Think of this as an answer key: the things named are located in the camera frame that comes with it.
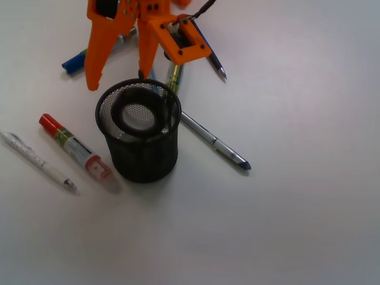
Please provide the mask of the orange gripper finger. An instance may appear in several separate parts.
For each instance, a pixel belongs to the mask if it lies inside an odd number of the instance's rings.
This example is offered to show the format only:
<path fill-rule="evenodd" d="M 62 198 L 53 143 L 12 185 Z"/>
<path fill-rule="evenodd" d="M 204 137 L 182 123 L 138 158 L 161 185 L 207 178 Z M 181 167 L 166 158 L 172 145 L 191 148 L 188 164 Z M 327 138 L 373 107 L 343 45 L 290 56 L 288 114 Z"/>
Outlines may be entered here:
<path fill-rule="evenodd" d="M 121 33 L 124 33 L 113 20 L 96 13 L 88 13 L 91 20 L 91 33 L 85 57 L 85 78 L 90 91 L 99 87 L 102 71 Z"/>
<path fill-rule="evenodd" d="M 152 69 L 159 45 L 156 33 L 156 17 L 142 18 L 137 21 L 139 33 L 139 71 L 140 79 L 146 79 Z"/>

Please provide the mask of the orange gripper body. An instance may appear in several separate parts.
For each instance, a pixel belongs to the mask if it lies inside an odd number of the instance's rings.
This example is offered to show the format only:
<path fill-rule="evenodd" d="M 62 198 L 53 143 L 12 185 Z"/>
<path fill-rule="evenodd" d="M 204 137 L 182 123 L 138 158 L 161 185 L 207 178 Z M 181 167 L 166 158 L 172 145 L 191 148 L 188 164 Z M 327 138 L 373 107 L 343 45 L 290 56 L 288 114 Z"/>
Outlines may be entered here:
<path fill-rule="evenodd" d="M 121 14 L 129 15 L 133 20 L 148 16 L 169 15 L 171 4 L 187 6 L 190 1 L 88 1 L 87 18 L 108 18 L 114 20 Z"/>

